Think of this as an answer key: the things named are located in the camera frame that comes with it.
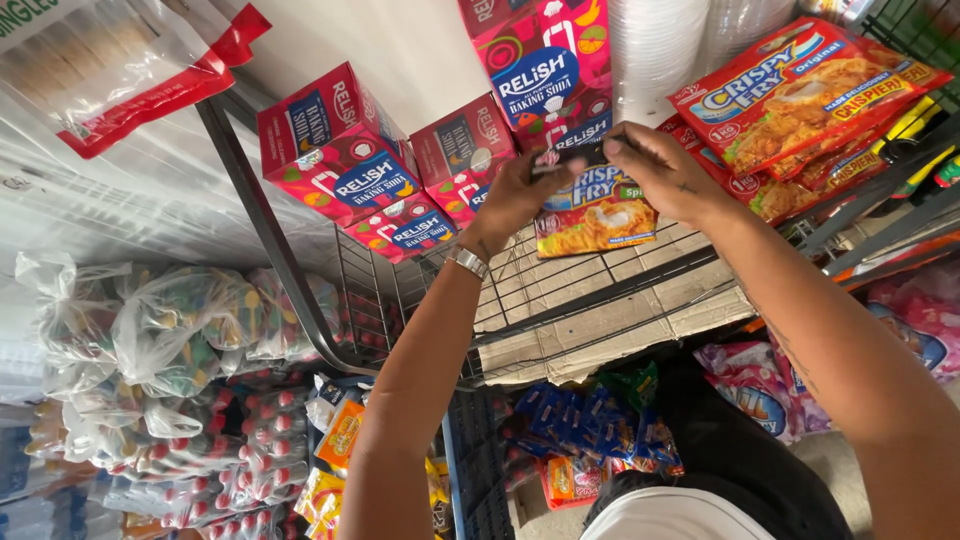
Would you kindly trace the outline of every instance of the crispy fry spicy packet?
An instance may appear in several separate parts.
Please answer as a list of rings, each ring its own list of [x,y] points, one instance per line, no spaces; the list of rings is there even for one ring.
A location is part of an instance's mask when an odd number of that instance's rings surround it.
[[[669,99],[743,176],[924,92],[871,51],[845,30],[805,17]]]
[[[630,144],[625,137],[619,140]],[[541,258],[607,251],[657,239],[657,211],[636,182],[607,161],[603,141],[540,154],[531,169],[532,182],[574,158],[585,158],[587,169],[573,185],[550,195],[534,221]]]

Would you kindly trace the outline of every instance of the white wall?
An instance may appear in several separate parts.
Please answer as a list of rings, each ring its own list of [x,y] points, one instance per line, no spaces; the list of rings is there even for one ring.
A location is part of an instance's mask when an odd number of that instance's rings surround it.
[[[277,98],[350,61],[409,135],[491,89],[457,0],[251,1],[274,28],[246,70]]]

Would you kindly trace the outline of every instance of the wire shelf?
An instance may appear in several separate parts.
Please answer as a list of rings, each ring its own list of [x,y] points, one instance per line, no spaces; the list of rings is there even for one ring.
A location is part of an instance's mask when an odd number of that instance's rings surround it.
[[[943,7],[939,11],[924,10],[926,4],[929,3],[890,0],[877,5],[865,18],[860,32],[917,60],[956,72],[960,46],[945,36],[957,34],[958,29],[944,29]],[[947,112],[960,110],[958,82],[931,92],[930,96]],[[198,110],[291,297],[294,310],[317,350],[338,370],[375,375],[440,271],[446,246],[384,270],[391,265],[338,230],[340,276],[335,282],[343,291],[344,327],[328,328],[309,293],[296,257],[266,203],[257,175],[239,151],[239,143],[229,125],[226,112],[255,129],[254,107],[236,92],[229,91],[200,103]],[[960,188],[956,187],[907,212],[883,230],[865,235],[853,249],[841,249],[834,241],[835,236],[853,227],[858,218],[886,200],[905,179],[954,143],[960,143],[960,115],[952,116],[921,140],[910,157],[868,182],[832,193],[778,229],[784,236],[793,238],[802,253],[823,260],[828,275],[851,268],[890,246],[910,245],[910,242],[955,231],[960,227],[957,220],[944,216],[953,215],[960,202]],[[842,203],[825,222],[818,225],[813,219]],[[503,376],[589,349],[648,325],[664,324],[665,319],[735,289],[722,264],[705,237],[665,221],[660,224],[656,242],[605,254],[549,260],[537,258],[533,227],[527,227],[515,236],[508,250],[492,262],[492,276],[483,285],[475,335],[459,387],[471,389],[497,383]],[[660,302],[655,294],[658,288],[673,286],[692,272],[709,276],[702,290],[678,303]],[[855,283],[856,280],[844,282]],[[579,329],[573,327],[583,324],[584,320],[578,319],[578,315],[613,303],[630,303],[637,295],[653,295],[645,300],[652,299],[656,309],[635,313],[629,320],[615,321],[604,327],[602,334],[571,342],[568,347],[539,351],[512,363],[484,369],[480,352],[485,347],[502,345],[500,342],[509,344],[510,341],[504,340],[526,332],[544,331],[550,325],[554,331],[574,333]],[[604,311],[595,311],[590,316],[599,317]]]

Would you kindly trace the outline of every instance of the silver watch band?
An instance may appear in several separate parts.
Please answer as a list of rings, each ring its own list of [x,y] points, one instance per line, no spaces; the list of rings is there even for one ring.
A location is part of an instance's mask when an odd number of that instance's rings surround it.
[[[480,260],[480,257],[475,255],[468,249],[462,248],[460,246],[454,247],[450,250],[449,255],[446,256],[447,260],[453,260],[457,264],[463,266],[470,272],[480,278],[480,281],[483,282],[487,279],[487,276],[490,275],[490,265]]]

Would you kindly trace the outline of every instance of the relish baking soda box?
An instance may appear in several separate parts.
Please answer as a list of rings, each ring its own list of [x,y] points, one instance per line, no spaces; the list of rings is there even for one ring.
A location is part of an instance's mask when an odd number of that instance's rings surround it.
[[[607,0],[460,0],[460,11],[523,150],[611,108]]]
[[[396,264],[449,240],[456,234],[456,229],[437,205],[421,192],[393,203],[347,228],[346,232],[374,253]]]
[[[406,136],[349,62],[256,116],[263,177],[341,227],[420,191]]]
[[[487,199],[500,167],[516,156],[490,94],[410,135],[423,189],[465,229]]]

